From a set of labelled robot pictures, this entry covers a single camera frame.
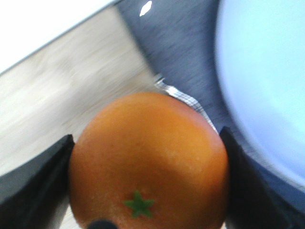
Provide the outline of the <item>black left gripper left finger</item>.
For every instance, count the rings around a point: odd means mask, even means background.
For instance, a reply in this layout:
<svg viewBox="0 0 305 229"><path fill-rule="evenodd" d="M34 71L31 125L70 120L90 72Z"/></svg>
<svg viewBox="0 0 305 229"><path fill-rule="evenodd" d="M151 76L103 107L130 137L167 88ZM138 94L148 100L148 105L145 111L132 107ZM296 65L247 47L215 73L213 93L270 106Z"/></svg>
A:
<svg viewBox="0 0 305 229"><path fill-rule="evenodd" d="M58 229L68 201L68 163L74 146L66 135L0 177L2 229Z"/></svg>

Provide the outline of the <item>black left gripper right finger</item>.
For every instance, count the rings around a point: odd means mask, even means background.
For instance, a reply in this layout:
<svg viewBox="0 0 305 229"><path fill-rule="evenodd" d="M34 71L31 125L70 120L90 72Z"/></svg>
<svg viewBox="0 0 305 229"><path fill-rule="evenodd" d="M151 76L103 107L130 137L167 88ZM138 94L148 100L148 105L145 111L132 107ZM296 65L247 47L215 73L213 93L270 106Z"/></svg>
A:
<svg viewBox="0 0 305 229"><path fill-rule="evenodd" d="M250 158L232 131L220 137L226 147L231 176L228 229L303 229L305 194Z"/></svg>

